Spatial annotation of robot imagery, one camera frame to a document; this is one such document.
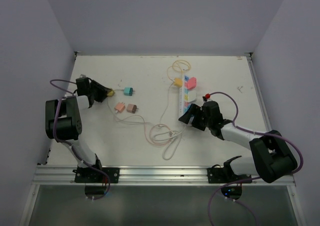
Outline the white power strip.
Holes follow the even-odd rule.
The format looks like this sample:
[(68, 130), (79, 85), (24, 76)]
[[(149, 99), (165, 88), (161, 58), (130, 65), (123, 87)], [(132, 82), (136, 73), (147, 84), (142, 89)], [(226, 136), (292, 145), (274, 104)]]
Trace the white power strip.
[(183, 81), (183, 86), (179, 88), (178, 117), (181, 117), (187, 111), (190, 105), (195, 102), (188, 102), (188, 91), (190, 90), (188, 90), (186, 86), (189, 78), (192, 77), (189, 77), (185, 73), (182, 74), (181, 79)]

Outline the salmon pink charger plug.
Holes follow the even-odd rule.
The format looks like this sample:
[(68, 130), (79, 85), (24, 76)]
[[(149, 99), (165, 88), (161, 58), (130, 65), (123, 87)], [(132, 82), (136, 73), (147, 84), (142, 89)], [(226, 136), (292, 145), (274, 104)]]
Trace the salmon pink charger plug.
[(114, 107), (114, 110), (116, 113), (122, 113), (125, 109), (125, 104), (123, 102), (118, 102), (116, 106)]

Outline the teal charger plug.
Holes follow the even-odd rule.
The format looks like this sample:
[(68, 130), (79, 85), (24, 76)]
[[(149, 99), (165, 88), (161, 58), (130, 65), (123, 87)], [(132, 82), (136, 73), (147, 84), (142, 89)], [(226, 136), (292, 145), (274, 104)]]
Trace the teal charger plug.
[(135, 90), (132, 87), (125, 87), (123, 89), (123, 94), (125, 96), (132, 96), (135, 93)]

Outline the yellow charger plug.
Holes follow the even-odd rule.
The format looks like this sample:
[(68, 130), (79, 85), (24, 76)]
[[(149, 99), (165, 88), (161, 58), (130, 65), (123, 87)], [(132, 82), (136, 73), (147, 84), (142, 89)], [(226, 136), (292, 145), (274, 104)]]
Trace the yellow charger plug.
[(177, 88), (181, 88), (183, 86), (183, 80), (181, 78), (175, 77), (173, 79), (173, 85)]
[(114, 90), (110, 90), (110, 91), (108, 91), (108, 93), (107, 93), (107, 97), (112, 97), (112, 96), (114, 96), (115, 95), (115, 91)]

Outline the brown pink charger plug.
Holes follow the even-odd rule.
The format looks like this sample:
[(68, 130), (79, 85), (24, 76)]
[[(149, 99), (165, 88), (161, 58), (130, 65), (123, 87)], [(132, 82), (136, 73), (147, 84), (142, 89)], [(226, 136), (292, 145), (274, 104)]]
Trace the brown pink charger plug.
[(126, 107), (126, 111), (131, 114), (135, 114), (138, 111), (138, 107), (136, 104), (129, 103)]

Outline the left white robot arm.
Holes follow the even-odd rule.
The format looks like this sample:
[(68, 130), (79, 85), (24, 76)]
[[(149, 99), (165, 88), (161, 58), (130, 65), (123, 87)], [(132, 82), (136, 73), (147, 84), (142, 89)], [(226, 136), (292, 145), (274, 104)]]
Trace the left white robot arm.
[(49, 139), (64, 145), (77, 161), (79, 169), (87, 169), (86, 176), (92, 182), (103, 179), (104, 170), (98, 156), (81, 136), (83, 124), (81, 110), (89, 109), (95, 102), (102, 103), (115, 91), (97, 81), (82, 76), (75, 82), (52, 79), (49, 82), (70, 96), (45, 102), (45, 133)]

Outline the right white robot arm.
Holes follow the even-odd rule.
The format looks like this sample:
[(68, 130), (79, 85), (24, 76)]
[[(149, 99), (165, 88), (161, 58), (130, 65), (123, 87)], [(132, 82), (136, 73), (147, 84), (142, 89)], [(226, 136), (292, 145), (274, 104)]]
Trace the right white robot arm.
[(215, 101), (207, 101), (202, 106), (192, 103), (178, 120), (201, 131), (209, 129), (214, 137), (250, 150), (250, 156), (234, 156), (220, 167), (207, 168), (210, 184), (251, 183), (252, 176), (272, 183), (298, 168), (296, 158), (278, 131), (251, 133), (247, 129), (240, 130), (223, 117)]

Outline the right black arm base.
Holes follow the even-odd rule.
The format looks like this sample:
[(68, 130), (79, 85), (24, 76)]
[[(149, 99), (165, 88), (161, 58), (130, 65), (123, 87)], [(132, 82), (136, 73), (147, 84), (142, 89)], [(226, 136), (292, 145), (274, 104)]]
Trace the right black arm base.
[(217, 164), (212, 167), (208, 167), (207, 181), (209, 184), (227, 184), (235, 181), (244, 181), (246, 184), (252, 183), (252, 177), (246, 174), (236, 175), (233, 173), (229, 166), (218, 166)]

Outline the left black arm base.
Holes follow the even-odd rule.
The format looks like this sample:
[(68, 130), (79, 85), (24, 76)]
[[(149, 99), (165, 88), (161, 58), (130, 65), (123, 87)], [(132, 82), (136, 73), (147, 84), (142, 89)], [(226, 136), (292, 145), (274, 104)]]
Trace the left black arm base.
[(120, 168), (118, 167), (103, 167), (101, 169), (104, 173), (97, 172), (88, 167), (81, 168), (77, 167), (72, 172), (75, 173), (74, 182), (84, 184), (95, 184), (95, 183), (111, 183), (117, 184), (120, 177)]

